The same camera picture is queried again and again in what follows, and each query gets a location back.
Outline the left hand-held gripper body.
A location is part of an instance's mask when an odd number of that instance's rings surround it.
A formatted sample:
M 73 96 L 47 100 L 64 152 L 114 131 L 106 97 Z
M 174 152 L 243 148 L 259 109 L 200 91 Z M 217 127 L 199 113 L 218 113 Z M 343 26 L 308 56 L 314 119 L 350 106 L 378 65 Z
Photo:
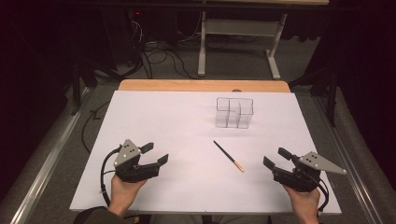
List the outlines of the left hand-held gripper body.
M 159 166 L 154 163 L 141 165 L 142 153 L 140 147 L 130 139 L 126 139 L 120 146 L 120 152 L 114 161 L 116 176 L 124 182 L 136 183 L 159 174 Z

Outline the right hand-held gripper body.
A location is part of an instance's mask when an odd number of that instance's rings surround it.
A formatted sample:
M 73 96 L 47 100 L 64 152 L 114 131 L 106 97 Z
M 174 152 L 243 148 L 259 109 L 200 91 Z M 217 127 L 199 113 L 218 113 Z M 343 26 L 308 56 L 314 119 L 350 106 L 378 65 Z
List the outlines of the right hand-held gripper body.
M 335 163 L 311 151 L 291 161 L 295 167 L 292 172 L 275 167 L 272 171 L 274 180 L 282 185 L 300 192 L 311 192 L 319 186 L 322 171 L 345 175 L 347 171 Z

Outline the black pencil with orange end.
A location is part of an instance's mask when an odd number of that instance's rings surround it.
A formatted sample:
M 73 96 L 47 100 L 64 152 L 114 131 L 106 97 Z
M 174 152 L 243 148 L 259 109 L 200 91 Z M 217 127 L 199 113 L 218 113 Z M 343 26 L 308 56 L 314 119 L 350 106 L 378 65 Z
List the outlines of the black pencil with orange end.
M 245 172 L 245 169 L 242 167 L 242 165 L 239 164 L 216 140 L 213 140 L 213 143 L 237 167 L 240 172 Z

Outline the clear acrylic divided holder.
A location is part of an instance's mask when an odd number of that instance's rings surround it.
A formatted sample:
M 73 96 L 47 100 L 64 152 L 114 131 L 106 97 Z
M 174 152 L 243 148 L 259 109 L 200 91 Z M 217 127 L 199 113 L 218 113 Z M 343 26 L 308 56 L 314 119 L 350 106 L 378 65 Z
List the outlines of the clear acrylic divided holder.
M 218 128 L 247 129 L 254 115 L 253 100 L 219 97 L 216 106 Z

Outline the person's left hand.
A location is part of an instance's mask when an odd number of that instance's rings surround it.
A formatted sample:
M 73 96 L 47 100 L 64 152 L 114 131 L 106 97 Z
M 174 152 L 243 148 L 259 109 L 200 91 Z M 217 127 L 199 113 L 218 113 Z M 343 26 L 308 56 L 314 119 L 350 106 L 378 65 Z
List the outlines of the person's left hand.
M 136 183 L 124 182 L 114 175 L 111 179 L 111 197 L 108 210 L 119 217 L 124 217 L 128 208 L 134 203 L 138 191 L 146 183 L 146 180 Z

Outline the person's right hand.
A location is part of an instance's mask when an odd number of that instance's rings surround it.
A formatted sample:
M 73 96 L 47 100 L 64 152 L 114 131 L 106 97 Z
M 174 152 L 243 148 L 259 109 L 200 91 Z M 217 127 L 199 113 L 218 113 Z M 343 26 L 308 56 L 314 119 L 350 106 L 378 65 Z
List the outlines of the person's right hand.
M 319 224 L 318 202 L 320 193 L 317 189 L 311 192 L 299 192 L 284 186 L 284 190 L 290 197 L 292 211 L 300 224 Z

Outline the white board table cover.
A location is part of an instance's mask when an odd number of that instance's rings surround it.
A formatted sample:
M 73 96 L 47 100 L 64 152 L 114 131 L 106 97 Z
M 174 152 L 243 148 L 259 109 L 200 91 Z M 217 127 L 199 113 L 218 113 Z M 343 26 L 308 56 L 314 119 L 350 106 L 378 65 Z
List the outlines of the white board table cover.
M 84 210 L 104 204 L 100 185 L 112 169 L 109 152 L 126 139 L 154 148 L 141 157 L 147 164 L 168 154 L 158 176 L 140 190 L 132 208 L 149 214 L 285 214 L 290 200 L 262 161 L 285 170 L 290 161 L 280 147 L 303 156 L 315 150 L 296 96 L 248 92 L 254 115 L 247 129 L 218 128 L 217 92 L 116 91 L 70 204 Z M 213 143 L 216 140 L 242 167 Z

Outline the black metal stand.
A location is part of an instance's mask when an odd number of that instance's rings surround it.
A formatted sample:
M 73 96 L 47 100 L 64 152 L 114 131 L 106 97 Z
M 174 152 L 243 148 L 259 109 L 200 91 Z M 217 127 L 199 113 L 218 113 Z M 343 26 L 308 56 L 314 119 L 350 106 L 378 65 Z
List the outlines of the black metal stand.
M 310 85 L 312 96 L 326 96 L 326 117 L 330 124 L 333 127 L 335 126 L 334 111 L 336 106 L 337 74 L 334 71 L 330 68 L 320 68 L 294 79 L 288 85 L 290 89 L 300 85 Z
M 72 67 L 72 93 L 73 93 L 73 109 L 72 116 L 75 116 L 81 106 L 81 84 L 83 82 L 87 88 L 95 88 L 97 80 L 95 78 L 94 69 L 87 61 L 75 61 Z

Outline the wooden table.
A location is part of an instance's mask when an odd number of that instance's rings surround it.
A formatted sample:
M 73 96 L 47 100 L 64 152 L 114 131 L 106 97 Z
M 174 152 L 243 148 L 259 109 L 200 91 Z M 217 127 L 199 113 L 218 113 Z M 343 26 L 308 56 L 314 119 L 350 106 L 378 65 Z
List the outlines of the wooden table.
M 290 92 L 289 85 L 279 80 L 128 79 L 119 90 Z

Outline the dark computer case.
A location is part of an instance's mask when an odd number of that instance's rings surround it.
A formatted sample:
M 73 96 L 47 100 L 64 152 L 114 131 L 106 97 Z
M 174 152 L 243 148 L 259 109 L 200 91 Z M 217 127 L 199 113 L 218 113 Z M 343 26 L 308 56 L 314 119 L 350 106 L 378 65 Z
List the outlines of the dark computer case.
M 131 36 L 131 21 L 125 9 L 101 10 L 115 67 L 132 68 L 137 65 L 139 55 Z

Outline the aluminium floor rail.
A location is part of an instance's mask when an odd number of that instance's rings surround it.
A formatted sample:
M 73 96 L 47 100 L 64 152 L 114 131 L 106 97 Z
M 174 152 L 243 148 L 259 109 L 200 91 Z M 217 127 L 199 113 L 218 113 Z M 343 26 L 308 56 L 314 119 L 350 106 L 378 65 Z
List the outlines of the aluminium floor rail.
M 59 159 L 64 152 L 64 145 L 92 94 L 88 87 L 80 90 L 80 102 L 71 99 L 60 117 L 50 127 L 44 139 L 23 167 L 20 176 L 11 188 L 7 197 L 12 219 L 6 224 L 26 224 L 33 214 Z
M 353 164 L 353 160 L 347 153 L 347 149 L 344 143 L 341 140 L 339 133 L 336 128 L 331 125 L 327 118 L 326 106 L 323 103 L 320 97 L 314 97 L 313 101 L 315 103 L 316 108 L 319 110 L 319 113 L 331 134 L 332 140 L 336 145 L 337 153 L 341 158 L 341 161 L 346 169 L 346 175 L 349 180 L 349 183 L 354 191 L 354 194 L 360 204 L 360 207 L 368 221 L 369 224 L 383 224 L 381 217 L 377 213 L 377 210 L 373 204 L 371 196 L 363 183 L 361 176 L 358 173 L 355 165 Z

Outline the white metal desk frame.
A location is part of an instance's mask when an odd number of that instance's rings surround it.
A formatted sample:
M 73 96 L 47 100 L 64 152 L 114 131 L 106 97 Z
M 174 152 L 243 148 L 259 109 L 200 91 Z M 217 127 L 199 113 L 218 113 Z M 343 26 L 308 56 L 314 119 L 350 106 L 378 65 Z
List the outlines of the white metal desk frame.
M 210 4 L 253 4 L 269 5 L 281 7 L 325 7 L 329 5 L 330 0 L 195 0 L 204 6 Z M 201 43 L 198 59 L 199 77 L 205 76 L 206 63 L 206 37 L 208 35 L 241 35 L 271 37 L 273 43 L 271 48 L 265 50 L 266 60 L 268 62 L 273 79 L 281 79 L 279 74 L 275 54 L 276 49 L 283 33 L 288 14 L 281 13 L 278 19 L 269 21 L 243 20 L 243 19 L 208 19 L 206 10 L 201 12 Z

